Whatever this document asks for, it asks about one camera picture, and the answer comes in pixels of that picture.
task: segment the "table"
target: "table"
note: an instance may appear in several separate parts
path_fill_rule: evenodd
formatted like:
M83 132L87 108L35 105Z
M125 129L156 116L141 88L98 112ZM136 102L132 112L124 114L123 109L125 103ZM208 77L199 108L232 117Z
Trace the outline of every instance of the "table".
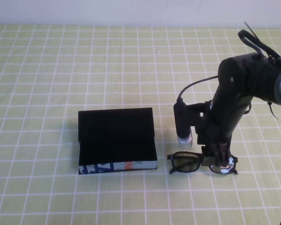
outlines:
M254 98L242 117L231 145L238 175L169 175L166 155L181 150L177 94L253 52L238 31L0 25L0 225L279 224L280 106L276 120ZM255 32L281 54L281 30ZM184 101L209 101L217 86L197 84ZM77 175L78 111L135 107L153 108L158 169Z

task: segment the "black cable tie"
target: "black cable tie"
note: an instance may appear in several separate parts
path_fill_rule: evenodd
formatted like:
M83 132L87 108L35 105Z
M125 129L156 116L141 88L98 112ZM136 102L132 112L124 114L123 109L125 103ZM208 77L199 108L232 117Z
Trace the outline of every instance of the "black cable tie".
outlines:
M273 110L272 110L272 103L271 103L271 102L268 102L267 104L270 106L270 110L271 110L272 115L278 120L278 118L277 118L277 117L274 115L274 113L273 113Z

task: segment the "wire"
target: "wire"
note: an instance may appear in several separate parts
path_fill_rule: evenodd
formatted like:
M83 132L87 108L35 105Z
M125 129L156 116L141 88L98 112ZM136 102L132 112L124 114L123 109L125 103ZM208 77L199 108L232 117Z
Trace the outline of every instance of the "wire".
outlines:
M183 92L185 92L188 88L192 87L193 85L204 82L204 81L209 81L209 80L212 80L212 79L215 79L215 78L218 78L218 76L212 76L212 77L209 77L209 78L205 78L203 80L199 80L199 81L196 81L194 83L191 83L191 84L187 85L185 88L182 89L182 91L178 95L178 98L181 98Z
M274 113L273 113L273 110L272 110L272 103L271 103L271 102L268 102L267 104L270 106L270 110L271 110L272 115L273 115L276 119L278 119L278 118L274 115Z

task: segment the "eyeglasses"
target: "eyeglasses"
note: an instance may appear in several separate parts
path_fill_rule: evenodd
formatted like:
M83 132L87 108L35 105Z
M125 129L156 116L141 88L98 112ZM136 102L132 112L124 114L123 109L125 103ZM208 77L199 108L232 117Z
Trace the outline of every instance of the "eyeglasses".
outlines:
M191 173L199 169L200 165L204 165L208 161L208 158L201 153L179 151L174 154L168 155L168 159L171 160L173 168L170 170L170 174L173 172ZM236 171L237 157L231 155L227 166L216 166L215 164L209 165L209 169L217 174L238 174Z

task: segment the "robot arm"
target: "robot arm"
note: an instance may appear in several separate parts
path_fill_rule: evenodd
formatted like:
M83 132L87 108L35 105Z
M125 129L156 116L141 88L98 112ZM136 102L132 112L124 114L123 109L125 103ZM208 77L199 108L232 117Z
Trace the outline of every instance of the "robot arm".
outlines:
M253 97L263 99L269 105L281 105L281 57L245 30L239 32L239 37L257 53L231 57L220 63L216 76L219 86L212 100L186 105L180 93L174 105L180 146L191 147L191 126L194 126L198 144L205 145L203 154L215 157L216 165L221 166L229 162L232 133ZM265 57L259 48L269 57Z

